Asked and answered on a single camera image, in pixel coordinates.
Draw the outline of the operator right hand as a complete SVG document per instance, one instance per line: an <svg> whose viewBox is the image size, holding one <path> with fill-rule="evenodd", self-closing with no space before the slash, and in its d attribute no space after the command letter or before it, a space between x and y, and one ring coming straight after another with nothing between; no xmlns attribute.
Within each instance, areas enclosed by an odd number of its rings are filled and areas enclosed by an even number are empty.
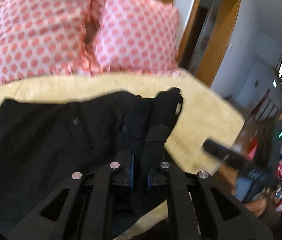
<svg viewBox="0 0 282 240"><path fill-rule="evenodd" d="M259 199L246 203L244 206L249 209L256 217L260 217L266 210L267 198L262 196Z"/></svg>

